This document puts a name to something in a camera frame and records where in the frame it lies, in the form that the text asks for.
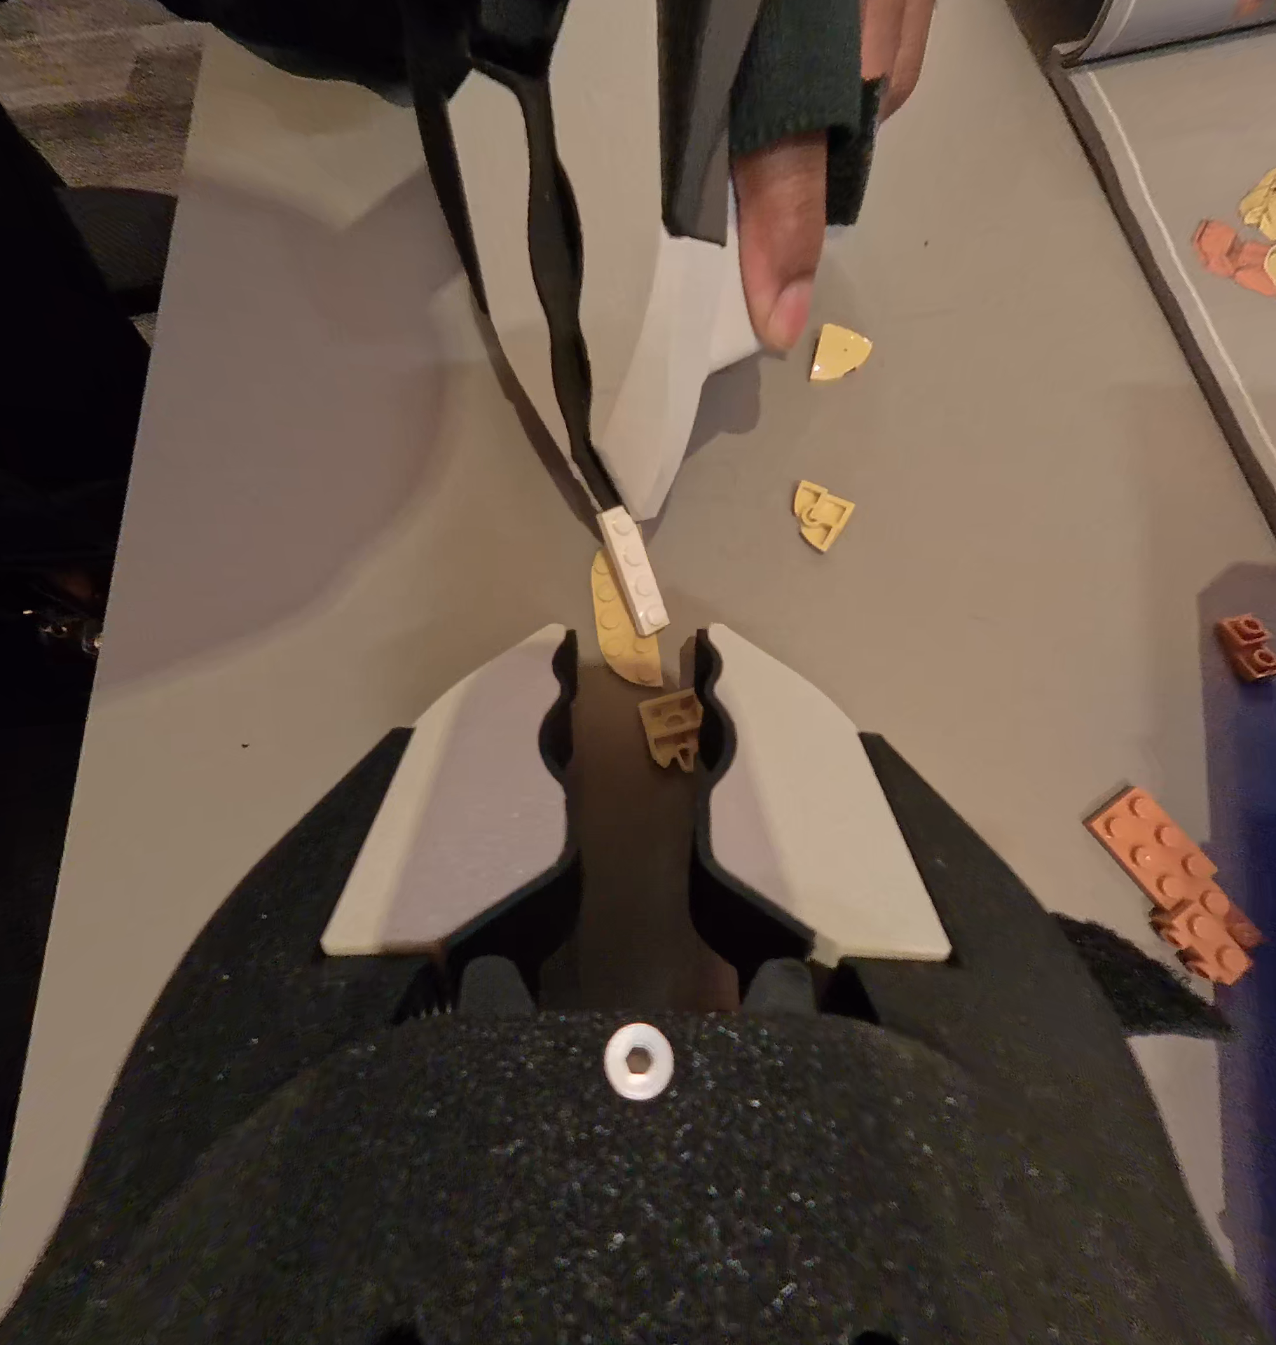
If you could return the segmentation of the person's left forearm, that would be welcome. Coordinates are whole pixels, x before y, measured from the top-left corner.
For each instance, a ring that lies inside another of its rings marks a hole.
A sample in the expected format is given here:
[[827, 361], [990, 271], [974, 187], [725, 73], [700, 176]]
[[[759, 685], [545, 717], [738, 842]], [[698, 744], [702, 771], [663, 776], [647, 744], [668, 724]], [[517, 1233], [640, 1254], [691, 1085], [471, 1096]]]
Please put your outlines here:
[[478, 52], [540, 57], [567, 4], [547, 2], [166, 2], [298, 77], [364, 86], [392, 102], [453, 96]]

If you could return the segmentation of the tan wedge plate with clip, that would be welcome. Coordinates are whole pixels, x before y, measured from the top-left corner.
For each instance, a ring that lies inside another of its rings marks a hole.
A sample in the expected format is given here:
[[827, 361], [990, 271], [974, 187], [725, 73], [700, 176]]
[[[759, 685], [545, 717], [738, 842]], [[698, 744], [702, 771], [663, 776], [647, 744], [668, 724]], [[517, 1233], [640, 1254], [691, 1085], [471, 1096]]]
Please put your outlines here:
[[798, 481], [793, 513], [798, 518], [802, 539], [819, 553], [828, 553], [839, 536], [848, 529], [857, 505], [853, 500], [834, 495], [827, 486], [812, 481]]

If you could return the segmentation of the small orange-brown brick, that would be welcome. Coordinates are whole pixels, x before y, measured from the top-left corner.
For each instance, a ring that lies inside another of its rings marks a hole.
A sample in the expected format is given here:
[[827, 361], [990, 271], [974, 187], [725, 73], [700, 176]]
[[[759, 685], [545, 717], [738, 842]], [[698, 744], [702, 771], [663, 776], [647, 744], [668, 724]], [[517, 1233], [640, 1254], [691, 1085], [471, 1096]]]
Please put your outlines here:
[[1276, 680], [1276, 651], [1271, 648], [1271, 632], [1257, 614], [1223, 618], [1215, 630], [1239, 682], [1257, 685]]

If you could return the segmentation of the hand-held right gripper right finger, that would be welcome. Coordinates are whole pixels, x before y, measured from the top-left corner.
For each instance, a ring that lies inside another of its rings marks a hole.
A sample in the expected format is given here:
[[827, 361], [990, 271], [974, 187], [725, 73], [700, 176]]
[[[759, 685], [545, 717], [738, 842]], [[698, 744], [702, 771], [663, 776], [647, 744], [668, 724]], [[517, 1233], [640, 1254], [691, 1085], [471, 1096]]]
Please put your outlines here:
[[697, 634], [704, 710], [690, 908], [748, 991], [766, 963], [946, 963], [951, 938], [864, 737], [725, 625]]

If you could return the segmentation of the long white brick plate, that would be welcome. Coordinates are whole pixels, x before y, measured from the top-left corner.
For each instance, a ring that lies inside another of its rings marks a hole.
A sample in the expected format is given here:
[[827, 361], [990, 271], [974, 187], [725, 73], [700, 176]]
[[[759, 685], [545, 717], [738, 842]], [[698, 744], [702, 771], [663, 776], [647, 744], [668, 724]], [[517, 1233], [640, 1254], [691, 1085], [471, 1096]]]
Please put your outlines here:
[[661, 585], [647, 553], [641, 525], [624, 505], [597, 516], [611, 577], [641, 637], [656, 637], [670, 625]]

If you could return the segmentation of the orange-brown studded plate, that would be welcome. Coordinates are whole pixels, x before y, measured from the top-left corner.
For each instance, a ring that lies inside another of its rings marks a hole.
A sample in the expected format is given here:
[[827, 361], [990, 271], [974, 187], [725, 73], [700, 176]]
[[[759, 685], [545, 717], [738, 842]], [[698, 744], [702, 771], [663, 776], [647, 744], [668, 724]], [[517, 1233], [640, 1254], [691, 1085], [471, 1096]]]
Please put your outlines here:
[[1149, 790], [1129, 787], [1085, 819], [1156, 909], [1175, 911], [1218, 890], [1218, 867]]

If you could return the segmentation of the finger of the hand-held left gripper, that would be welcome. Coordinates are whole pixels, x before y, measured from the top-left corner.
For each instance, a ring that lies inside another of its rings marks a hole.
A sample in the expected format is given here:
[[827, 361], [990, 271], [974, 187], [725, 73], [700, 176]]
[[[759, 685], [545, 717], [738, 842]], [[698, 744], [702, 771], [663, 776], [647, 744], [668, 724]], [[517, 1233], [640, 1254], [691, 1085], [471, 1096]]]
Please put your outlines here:
[[[471, 70], [513, 93], [528, 141], [528, 247], [531, 278], [545, 313], [549, 358], [567, 454], [597, 513], [622, 507], [620, 491], [593, 443], [593, 374], [581, 328], [585, 251], [581, 214], [565, 171], [554, 105], [545, 70], [513, 70], [494, 59], [469, 59]], [[456, 246], [478, 310], [488, 317], [480, 251], [462, 175], [456, 137], [449, 121], [449, 77], [428, 62], [412, 61], [412, 96], [428, 175]]]
[[761, 351], [738, 231], [727, 244], [663, 235], [636, 349], [597, 443], [634, 520], [663, 513], [707, 379]]

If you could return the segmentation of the tan quarter-round tile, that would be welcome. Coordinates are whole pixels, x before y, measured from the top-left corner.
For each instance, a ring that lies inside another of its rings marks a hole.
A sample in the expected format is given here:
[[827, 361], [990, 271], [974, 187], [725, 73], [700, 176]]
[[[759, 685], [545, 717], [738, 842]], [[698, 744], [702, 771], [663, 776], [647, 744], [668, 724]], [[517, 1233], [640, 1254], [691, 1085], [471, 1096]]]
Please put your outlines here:
[[860, 370], [875, 352], [875, 342], [841, 324], [821, 324], [809, 379], [834, 383]]

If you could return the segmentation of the person's left hand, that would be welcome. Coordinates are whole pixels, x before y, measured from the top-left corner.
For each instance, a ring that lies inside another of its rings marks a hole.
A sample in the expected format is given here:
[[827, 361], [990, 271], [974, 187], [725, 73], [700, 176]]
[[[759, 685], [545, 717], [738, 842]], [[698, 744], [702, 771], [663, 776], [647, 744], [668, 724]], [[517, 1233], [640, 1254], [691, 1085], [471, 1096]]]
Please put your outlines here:
[[880, 126], [916, 93], [935, 2], [764, 4], [730, 98], [743, 288], [766, 349], [809, 326], [828, 226], [859, 221]]

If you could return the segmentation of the grey desk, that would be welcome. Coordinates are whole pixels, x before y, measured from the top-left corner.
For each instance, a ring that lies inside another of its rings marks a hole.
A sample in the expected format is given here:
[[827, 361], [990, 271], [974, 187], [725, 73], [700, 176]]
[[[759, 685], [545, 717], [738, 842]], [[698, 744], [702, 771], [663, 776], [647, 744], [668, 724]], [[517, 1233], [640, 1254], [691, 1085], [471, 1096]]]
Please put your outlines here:
[[[547, 623], [590, 529], [510, 404], [403, 109], [207, 36], [0, 1219], [0, 1315], [218, 904], [391, 728]], [[1211, 835], [1200, 596], [1273, 543], [1008, 4], [939, 4], [816, 319], [713, 383], [650, 543], [1047, 906], [1149, 936], [1081, 819]], [[828, 553], [798, 481], [857, 509]]]

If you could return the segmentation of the tan half-round brick plate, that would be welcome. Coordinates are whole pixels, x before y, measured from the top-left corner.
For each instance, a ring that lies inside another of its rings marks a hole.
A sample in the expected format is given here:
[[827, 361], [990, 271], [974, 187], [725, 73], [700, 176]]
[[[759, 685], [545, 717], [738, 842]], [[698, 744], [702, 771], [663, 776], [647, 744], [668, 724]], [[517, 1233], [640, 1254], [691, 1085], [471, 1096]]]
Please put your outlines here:
[[597, 642], [604, 662], [624, 682], [641, 687], [663, 687], [661, 641], [641, 637], [625, 598], [611, 575], [609, 555], [597, 550], [592, 568], [593, 614]]

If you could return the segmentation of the dark tan bracket brick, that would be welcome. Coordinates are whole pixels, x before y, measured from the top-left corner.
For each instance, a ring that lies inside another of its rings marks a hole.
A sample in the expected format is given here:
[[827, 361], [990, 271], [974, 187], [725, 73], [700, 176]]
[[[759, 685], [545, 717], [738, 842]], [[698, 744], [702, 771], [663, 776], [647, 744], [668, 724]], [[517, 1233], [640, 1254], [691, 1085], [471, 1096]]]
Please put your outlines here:
[[700, 749], [704, 706], [693, 689], [641, 701], [640, 717], [656, 765], [691, 774]]

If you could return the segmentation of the black office chair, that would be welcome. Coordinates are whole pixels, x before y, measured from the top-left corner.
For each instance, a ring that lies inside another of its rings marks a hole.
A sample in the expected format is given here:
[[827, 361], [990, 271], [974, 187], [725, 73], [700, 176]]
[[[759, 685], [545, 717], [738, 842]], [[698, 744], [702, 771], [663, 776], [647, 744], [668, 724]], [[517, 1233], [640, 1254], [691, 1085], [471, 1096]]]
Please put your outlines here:
[[154, 345], [175, 231], [175, 194], [136, 189], [60, 187], [109, 292]]

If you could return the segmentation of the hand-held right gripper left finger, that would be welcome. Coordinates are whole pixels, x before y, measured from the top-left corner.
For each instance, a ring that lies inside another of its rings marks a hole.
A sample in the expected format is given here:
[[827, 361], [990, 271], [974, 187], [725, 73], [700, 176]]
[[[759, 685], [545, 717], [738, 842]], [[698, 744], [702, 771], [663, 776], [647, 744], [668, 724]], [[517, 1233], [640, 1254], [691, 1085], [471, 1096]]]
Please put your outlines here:
[[572, 762], [577, 634], [544, 626], [415, 722], [321, 938], [326, 956], [431, 956], [460, 988], [483, 956], [540, 991], [581, 913]]

